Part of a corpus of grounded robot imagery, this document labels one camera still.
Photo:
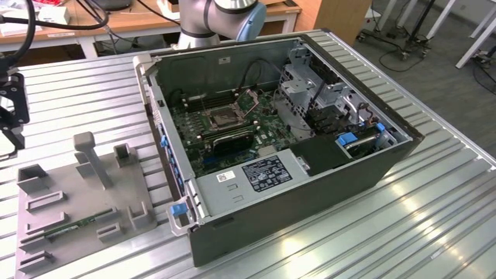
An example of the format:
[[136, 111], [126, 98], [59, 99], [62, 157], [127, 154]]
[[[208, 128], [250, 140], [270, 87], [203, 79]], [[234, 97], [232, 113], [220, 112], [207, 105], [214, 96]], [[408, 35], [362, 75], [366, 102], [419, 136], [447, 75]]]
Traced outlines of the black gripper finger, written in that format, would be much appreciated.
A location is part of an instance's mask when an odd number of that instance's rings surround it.
[[2, 133], [16, 149], [26, 148], [26, 139], [22, 135], [23, 125], [30, 123], [30, 106], [26, 92], [26, 78], [22, 73], [14, 73], [2, 78], [2, 98], [10, 100], [14, 109], [2, 107]]

